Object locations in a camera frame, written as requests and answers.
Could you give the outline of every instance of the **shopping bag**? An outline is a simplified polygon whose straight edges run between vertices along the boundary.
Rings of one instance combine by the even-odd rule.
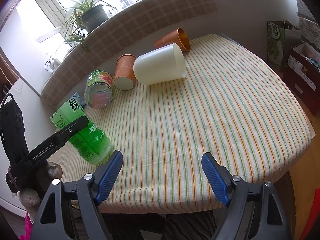
[[[267,63],[281,72],[288,62],[289,50],[301,42],[301,31],[289,21],[267,21]]]

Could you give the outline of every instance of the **copper cup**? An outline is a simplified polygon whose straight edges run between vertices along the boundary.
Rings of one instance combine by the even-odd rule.
[[[136,58],[134,55],[124,54],[117,59],[113,85],[119,90],[130,90],[133,88],[136,81],[133,73],[133,63]]]
[[[190,51],[189,39],[181,28],[170,32],[161,39],[157,40],[154,44],[154,48],[159,49],[172,43],[177,43],[181,51]]]

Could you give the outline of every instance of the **glove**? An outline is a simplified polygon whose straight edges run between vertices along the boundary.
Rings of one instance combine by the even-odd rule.
[[[62,168],[60,165],[56,163],[48,162],[47,171],[50,178],[50,182],[54,179],[62,178]],[[28,218],[33,224],[40,206],[40,197],[38,193],[34,189],[25,188],[19,191],[18,197],[21,204],[27,210]]]

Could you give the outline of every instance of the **blue gripper pad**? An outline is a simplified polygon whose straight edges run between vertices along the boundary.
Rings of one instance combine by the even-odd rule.
[[[118,174],[121,170],[122,161],[122,153],[118,151],[116,153],[116,157],[114,158],[114,160],[112,161],[109,168],[106,170],[106,172],[102,176],[102,179],[99,182],[98,193],[95,198],[95,202],[97,205],[100,205],[102,201],[108,198],[110,191],[116,181],[116,178],[118,177]]]
[[[227,194],[227,185],[206,154],[202,155],[201,165],[217,200],[224,206],[228,206],[230,199]]]

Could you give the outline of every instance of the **striped tablecloth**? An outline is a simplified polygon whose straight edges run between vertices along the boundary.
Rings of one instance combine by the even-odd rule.
[[[281,79],[257,56],[215,34],[191,41],[185,79],[113,90],[103,110],[87,107],[124,155],[106,213],[184,213],[219,203],[201,169],[209,151],[247,182],[277,181],[306,151],[312,128]],[[97,165],[70,143],[51,156],[63,181]]]

